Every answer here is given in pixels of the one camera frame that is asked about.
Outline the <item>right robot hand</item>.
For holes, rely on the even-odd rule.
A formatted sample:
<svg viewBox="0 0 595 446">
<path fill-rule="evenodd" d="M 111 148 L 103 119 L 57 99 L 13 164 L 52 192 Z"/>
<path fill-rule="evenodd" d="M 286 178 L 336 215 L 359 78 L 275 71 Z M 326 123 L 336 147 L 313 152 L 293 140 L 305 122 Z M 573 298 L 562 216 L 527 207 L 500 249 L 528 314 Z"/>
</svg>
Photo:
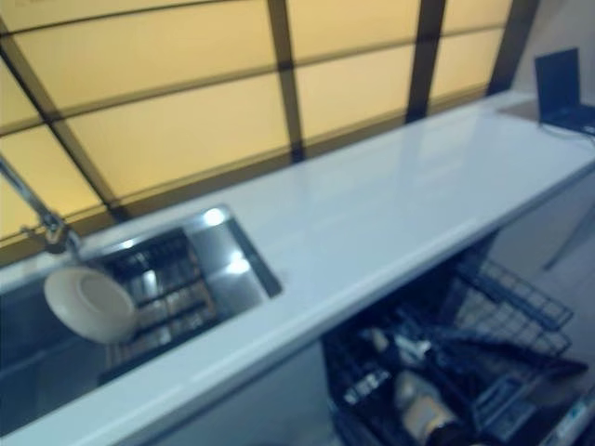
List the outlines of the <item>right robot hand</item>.
<svg viewBox="0 0 595 446">
<path fill-rule="evenodd" d="M 397 334 L 394 343 L 401 363 L 409 368 L 425 370 L 441 365 L 441 356 L 429 340 L 411 339 Z"/>
</svg>

